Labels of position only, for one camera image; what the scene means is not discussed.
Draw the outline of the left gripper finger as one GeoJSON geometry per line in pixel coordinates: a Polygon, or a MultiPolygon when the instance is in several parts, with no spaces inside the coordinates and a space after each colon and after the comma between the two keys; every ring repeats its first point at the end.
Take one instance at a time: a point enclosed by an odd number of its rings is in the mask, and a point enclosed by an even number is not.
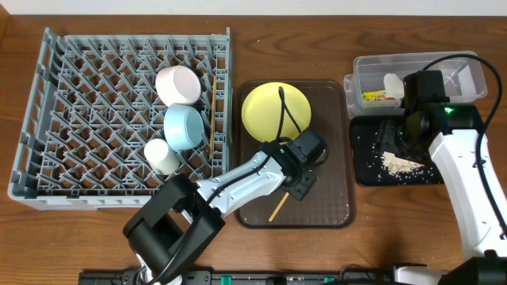
{"type": "Polygon", "coordinates": [[[302,201],[311,190],[312,185],[312,183],[299,182],[292,186],[287,186],[287,192],[298,201],[302,201]]]}
{"type": "Polygon", "coordinates": [[[301,183],[305,190],[310,190],[315,181],[317,180],[318,172],[313,169],[304,169],[302,173],[301,183]]]}

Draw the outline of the pile of rice scraps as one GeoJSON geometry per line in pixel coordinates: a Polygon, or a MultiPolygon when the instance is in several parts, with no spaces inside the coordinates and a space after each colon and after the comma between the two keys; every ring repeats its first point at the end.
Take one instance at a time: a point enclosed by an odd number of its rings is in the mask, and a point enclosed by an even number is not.
{"type": "Polygon", "coordinates": [[[438,171],[395,157],[392,153],[375,149],[373,137],[353,137],[353,161],[356,179],[363,186],[441,184],[438,171]]]}

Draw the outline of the yellow green snack wrapper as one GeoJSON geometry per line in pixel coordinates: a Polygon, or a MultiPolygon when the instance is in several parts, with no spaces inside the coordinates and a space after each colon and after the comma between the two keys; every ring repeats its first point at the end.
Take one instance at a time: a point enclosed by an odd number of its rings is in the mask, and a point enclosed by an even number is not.
{"type": "Polygon", "coordinates": [[[381,101],[385,100],[386,97],[386,91],[385,90],[379,90],[379,91],[370,91],[370,92],[364,92],[363,98],[366,101],[381,101]]]}

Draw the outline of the white tissue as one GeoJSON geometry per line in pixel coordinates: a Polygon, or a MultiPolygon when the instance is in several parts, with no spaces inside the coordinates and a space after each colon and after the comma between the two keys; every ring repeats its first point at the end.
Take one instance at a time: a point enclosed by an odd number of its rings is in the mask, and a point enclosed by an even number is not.
{"type": "Polygon", "coordinates": [[[383,78],[387,98],[401,100],[404,98],[404,85],[396,74],[386,74],[383,78]]]}

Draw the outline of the yellow round plate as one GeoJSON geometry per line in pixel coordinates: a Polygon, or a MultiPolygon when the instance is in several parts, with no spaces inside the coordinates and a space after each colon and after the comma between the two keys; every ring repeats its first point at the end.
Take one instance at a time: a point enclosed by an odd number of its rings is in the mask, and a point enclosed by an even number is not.
{"type": "Polygon", "coordinates": [[[279,88],[284,90],[284,122],[280,137],[295,139],[311,122],[311,106],[306,96],[293,85],[283,82],[268,82],[254,88],[242,103],[242,122],[248,133],[257,141],[271,142],[276,138],[280,126],[281,102],[279,88]]]}

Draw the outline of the light blue bowl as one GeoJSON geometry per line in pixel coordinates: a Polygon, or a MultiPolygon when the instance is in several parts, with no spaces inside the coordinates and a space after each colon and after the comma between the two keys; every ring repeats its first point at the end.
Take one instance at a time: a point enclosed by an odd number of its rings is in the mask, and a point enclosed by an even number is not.
{"type": "Polygon", "coordinates": [[[200,145],[204,123],[194,107],[173,104],[166,110],[163,131],[172,150],[190,150],[200,145]]]}

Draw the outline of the light green cup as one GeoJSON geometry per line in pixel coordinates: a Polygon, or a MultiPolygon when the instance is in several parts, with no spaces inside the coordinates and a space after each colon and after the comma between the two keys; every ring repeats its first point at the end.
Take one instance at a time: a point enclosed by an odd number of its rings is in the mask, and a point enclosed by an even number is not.
{"type": "Polygon", "coordinates": [[[144,147],[144,156],[157,174],[170,175],[180,165],[176,153],[164,139],[152,139],[144,147]]]}

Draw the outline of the white bowl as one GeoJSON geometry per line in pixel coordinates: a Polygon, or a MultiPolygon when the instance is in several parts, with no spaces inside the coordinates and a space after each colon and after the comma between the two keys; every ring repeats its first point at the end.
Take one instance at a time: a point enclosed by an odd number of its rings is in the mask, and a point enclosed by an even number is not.
{"type": "Polygon", "coordinates": [[[155,88],[160,100],[166,105],[192,105],[201,95],[200,80],[186,66],[161,69],[155,78],[155,88]]]}

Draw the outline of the wooden chopstick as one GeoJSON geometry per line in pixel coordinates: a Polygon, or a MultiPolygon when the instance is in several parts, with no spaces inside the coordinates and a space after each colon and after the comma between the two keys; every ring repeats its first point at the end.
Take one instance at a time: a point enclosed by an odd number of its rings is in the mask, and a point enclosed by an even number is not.
{"type": "Polygon", "coordinates": [[[283,197],[281,198],[280,202],[277,204],[276,208],[274,209],[274,211],[270,215],[269,222],[272,222],[274,220],[274,218],[276,217],[276,215],[278,214],[280,209],[283,207],[283,205],[288,197],[289,197],[289,193],[285,192],[283,197]]]}
{"type": "Polygon", "coordinates": [[[215,107],[216,107],[216,84],[217,77],[213,78],[213,86],[212,86],[212,105],[211,105],[211,120],[210,120],[210,151],[209,151],[209,159],[210,161],[213,158],[214,145],[215,145],[215,107]]]}

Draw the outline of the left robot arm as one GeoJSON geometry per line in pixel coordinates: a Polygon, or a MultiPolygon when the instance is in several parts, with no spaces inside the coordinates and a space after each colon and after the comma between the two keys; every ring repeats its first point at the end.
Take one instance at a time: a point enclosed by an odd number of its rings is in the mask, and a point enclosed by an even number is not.
{"type": "Polygon", "coordinates": [[[123,234],[142,264],[140,284],[168,284],[189,269],[242,205],[285,187],[302,200],[313,169],[329,154],[324,142],[267,142],[245,164],[192,182],[169,179],[128,221],[123,234]]]}

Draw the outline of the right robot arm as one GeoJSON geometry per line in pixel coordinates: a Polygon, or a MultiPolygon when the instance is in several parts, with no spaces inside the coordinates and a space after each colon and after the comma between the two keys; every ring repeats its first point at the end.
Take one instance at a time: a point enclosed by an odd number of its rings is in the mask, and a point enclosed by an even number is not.
{"type": "Polygon", "coordinates": [[[459,225],[463,263],[450,272],[415,265],[395,269],[400,284],[504,284],[506,198],[492,166],[484,123],[472,104],[422,104],[388,116],[377,133],[382,151],[433,164],[459,225]]]}

